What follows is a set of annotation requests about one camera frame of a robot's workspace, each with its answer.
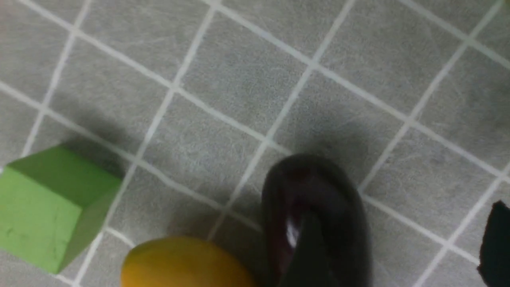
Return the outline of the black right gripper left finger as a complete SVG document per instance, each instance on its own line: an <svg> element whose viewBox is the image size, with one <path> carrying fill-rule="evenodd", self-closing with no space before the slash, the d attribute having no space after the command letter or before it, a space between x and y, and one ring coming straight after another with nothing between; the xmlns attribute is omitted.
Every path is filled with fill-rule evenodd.
<svg viewBox="0 0 510 287"><path fill-rule="evenodd" d="M336 287L331 273L326 244L319 218L309 212L304 216L301 233L280 287Z"/></svg>

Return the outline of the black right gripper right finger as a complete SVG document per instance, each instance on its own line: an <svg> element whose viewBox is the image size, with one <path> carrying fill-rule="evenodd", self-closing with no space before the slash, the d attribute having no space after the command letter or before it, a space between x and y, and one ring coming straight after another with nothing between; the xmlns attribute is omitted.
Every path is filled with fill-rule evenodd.
<svg viewBox="0 0 510 287"><path fill-rule="evenodd" d="M477 270L488 287L510 285L510 209L497 201L487 219Z"/></svg>

